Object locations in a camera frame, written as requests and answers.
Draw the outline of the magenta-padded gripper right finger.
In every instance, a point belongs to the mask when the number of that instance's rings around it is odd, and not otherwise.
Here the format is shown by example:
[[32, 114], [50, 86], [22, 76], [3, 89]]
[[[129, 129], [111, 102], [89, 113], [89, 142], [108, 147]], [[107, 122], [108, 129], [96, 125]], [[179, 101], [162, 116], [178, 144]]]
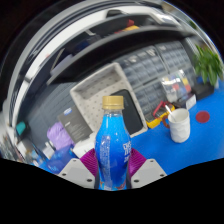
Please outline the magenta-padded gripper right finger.
[[166, 176], [155, 159], [146, 159], [136, 149], [131, 150], [128, 162], [128, 188], [146, 186]]

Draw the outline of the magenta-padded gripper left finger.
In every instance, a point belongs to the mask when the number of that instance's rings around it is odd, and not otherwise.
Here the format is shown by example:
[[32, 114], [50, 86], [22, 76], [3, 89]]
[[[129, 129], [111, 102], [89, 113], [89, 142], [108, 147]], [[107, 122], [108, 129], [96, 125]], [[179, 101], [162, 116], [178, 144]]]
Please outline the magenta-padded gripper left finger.
[[89, 150], [80, 159], [71, 159], [58, 176], [78, 186], [96, 189], [99, 177], [95, 150]]

